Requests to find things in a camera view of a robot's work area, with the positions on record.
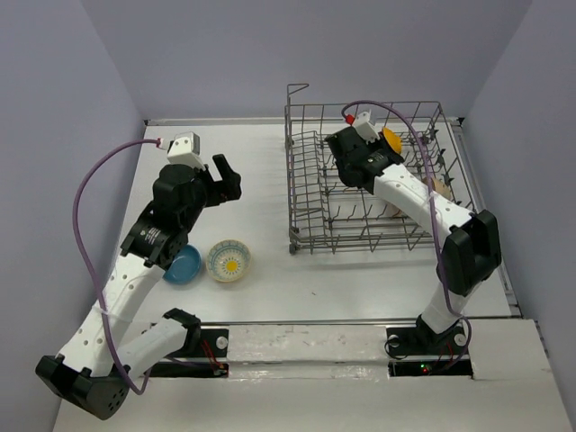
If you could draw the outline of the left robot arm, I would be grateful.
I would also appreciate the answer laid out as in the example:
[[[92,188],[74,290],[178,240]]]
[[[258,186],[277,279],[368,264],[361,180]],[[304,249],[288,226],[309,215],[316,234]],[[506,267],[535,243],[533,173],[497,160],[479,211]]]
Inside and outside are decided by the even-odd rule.
[[[56,355],[43,356],[35,373],[62,400],[100,420],[113,416],[135,379],[160,360],[188,356],[202,340],[201,321],[173,308],[127,345],[122,343],[140,306],[187,245],[201,212],[236,201],[241,176],[226,157],[212,158],[220,174],[191,163],[168,164],[120,246],[112,273],[98,284],[97,299],[75,335]]]

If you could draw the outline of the white bowl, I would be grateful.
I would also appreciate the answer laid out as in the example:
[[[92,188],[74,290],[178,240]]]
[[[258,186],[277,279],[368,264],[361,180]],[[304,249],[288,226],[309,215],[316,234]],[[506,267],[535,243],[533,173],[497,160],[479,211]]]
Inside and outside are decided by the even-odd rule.
[[[386,215],[388,218],[401,218],[404,216],[404,212],[393,204],[388,204],[386,206]]]

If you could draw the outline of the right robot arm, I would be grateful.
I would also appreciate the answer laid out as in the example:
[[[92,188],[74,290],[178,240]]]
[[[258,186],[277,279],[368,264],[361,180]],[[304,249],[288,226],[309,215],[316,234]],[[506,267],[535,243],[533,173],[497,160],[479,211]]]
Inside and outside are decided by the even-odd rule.
[[[496,217],[474,212],[417,179],[383,135],[367,141],[352,126],[325,139],[341,182],[397,207],[434,241],[438,286],[413,328],[391,342],[401,356],[430,355],[452,336],[477,288],[500,266]]]

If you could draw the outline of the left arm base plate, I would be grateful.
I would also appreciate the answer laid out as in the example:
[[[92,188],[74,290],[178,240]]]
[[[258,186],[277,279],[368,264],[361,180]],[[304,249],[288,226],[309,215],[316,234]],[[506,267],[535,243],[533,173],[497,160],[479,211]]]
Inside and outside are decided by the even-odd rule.
[[[227,378],[229,330],[202,327],[200,336],[154,364],[152,378]]]

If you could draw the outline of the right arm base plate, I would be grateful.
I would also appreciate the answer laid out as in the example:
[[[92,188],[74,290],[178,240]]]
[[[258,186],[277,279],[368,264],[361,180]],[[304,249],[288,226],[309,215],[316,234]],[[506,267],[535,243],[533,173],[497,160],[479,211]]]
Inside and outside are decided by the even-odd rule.
[[[391,361],[391,377],[473,377],[472,362],[464,352],[467,337],[461,325],[433,342],[418,341],[415,334],[415,327],[387,328],[383,347]]]

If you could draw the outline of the beige bowl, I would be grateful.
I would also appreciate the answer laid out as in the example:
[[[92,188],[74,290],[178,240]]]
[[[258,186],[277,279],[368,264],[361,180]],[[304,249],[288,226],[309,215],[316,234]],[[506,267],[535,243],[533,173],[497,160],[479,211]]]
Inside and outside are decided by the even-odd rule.
[[[441,182],[440,180],[438,180],[435,177],[432,177],[431,179],[428,179],[427,177],[423,177],[422,182],[425,185],[431,185],[432,189],[435,192],[437,192],[438,194],[443,196],[448,201],[452,200],[451,189],[447,184],[444,184],[443,182]]]

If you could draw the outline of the yellow bowl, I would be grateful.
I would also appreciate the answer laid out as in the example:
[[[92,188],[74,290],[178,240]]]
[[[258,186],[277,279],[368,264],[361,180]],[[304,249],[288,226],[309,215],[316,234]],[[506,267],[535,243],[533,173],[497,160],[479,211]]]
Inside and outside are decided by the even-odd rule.
[[[387,141],[388,145],[391,149],[397,153],[401,154],[402,152],[402,140],[399,135],[397,135],[394,131],[383,127],[382,128],[382,135],[384,136],[385,140]]]

